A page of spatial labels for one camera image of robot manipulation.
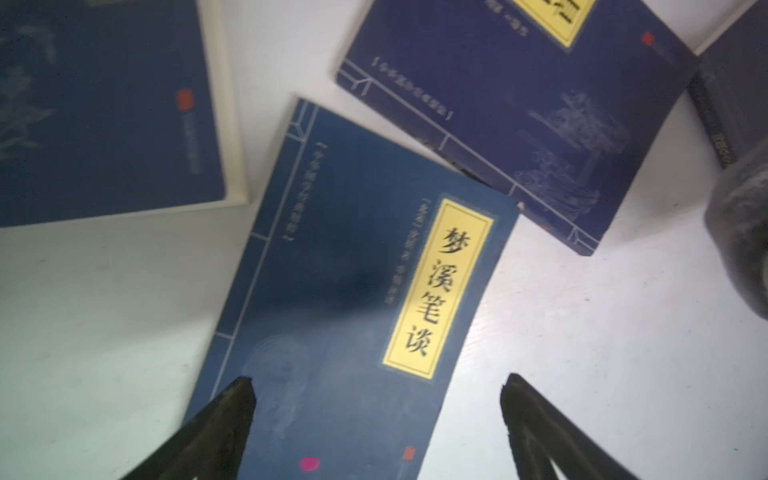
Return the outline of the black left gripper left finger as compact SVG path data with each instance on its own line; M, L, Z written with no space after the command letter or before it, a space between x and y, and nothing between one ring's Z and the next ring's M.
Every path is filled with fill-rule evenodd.
M125 477L235 479L256 405L252 379L235 379Z

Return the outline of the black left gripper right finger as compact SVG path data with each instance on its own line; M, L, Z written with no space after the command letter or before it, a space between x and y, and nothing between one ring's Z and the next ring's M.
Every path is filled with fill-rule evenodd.
M636 479L521 375L508 376L500 406L519 478Z

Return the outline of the blue book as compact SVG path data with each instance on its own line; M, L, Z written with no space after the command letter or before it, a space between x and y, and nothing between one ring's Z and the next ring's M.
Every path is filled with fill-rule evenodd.
M220 1L1 5L1 224L247 203Z
M725 169L767 139L767 0L738 7L697 55L688 91Z
M416 478L518 215L299 100L188 414L248 377L241 478Z
M589 256L697 66L641 1L376 0L336 80Z

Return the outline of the grey striped cleaning cloth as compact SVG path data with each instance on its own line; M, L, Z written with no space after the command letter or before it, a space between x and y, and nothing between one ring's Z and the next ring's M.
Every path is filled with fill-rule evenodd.
M767 143L727 167L717 179L705 225L733 287L767 318Z

